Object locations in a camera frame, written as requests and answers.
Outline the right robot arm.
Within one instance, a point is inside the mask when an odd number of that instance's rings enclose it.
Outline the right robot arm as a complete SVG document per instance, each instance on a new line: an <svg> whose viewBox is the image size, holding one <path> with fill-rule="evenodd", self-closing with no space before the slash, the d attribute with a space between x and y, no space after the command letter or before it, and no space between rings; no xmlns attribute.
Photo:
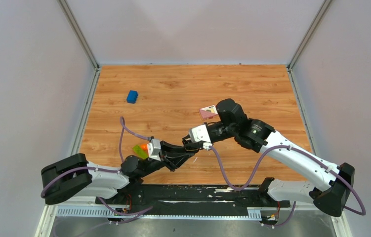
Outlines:
<svg viewBox="0 0 371 237"><path fill-rule="evenodd" d="M358 198L353 189L355 168L348 164L335 164L322 159L284 137L271 125L248 118L240 104L228 98L216 105L219 122L205 123L191 128L183 144L197 144L198 149L214 150L213 144L233 138L241 147L260 153L249 180L265 156L269 156L307 180L282 181L266 178L258 192L259 202L271 206L276 201L292 200L311 203L323 213L340 217L350 194Z"/></svg>

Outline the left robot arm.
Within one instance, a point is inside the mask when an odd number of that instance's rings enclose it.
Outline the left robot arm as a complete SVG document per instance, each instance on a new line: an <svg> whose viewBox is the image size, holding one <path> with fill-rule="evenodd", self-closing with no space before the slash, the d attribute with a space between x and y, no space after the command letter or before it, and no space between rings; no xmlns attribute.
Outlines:
<svg viewBox="0 0 371 237"><path fill-rule="evenodd" d="M141 184L143 177L164 167L175 171L202 148L202 142L185 141L177 146L161 141L146 159L130 155L120 167L97 165L78 153L41 170L41 198L47 205L73 197L100 197L121 204L127 190Z"/></svg>

